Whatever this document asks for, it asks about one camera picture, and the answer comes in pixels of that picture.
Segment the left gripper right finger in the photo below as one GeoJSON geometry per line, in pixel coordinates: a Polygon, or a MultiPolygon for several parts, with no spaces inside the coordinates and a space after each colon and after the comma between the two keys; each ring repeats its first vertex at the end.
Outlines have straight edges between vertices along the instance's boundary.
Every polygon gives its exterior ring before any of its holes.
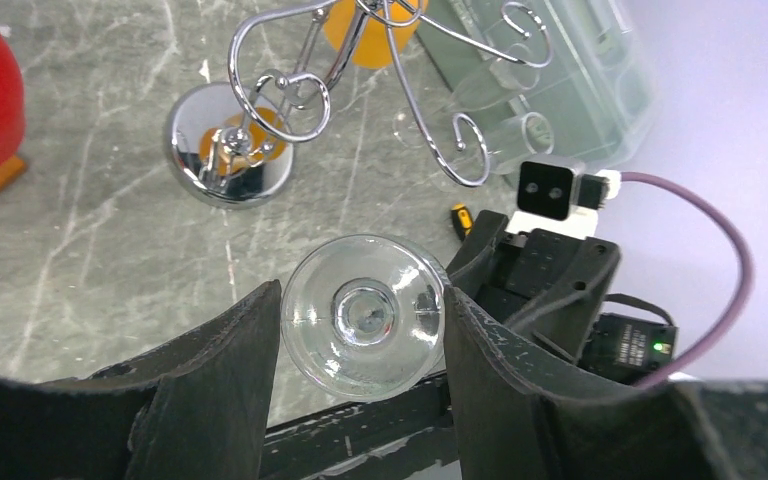
{"type": "Polygon", "coordinates": [[[768,479],[768,382],[636,389],[518,336],[459,289],[445,360],[466,479],[768,479]]]}

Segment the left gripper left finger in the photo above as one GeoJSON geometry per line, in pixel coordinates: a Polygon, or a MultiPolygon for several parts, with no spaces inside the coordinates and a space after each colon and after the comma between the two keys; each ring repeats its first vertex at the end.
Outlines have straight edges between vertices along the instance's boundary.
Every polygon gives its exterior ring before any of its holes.
{"type": "Polygon", "coordinates": [[[255,479],[279,347],[269,281],[84,379],[0,378],[0,479],[255,479]]]}

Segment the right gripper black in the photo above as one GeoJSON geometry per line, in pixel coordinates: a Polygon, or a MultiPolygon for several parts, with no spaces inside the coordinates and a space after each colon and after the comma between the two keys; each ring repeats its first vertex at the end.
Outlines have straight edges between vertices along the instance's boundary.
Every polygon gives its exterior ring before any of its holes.
{"type": "Polygon", "coordinates": [[[450,283],[491,317],[576,364],[621,260],[607,240],[537,229],[506,233],[509,217],[482,210],[446,267],[450,283]]]}

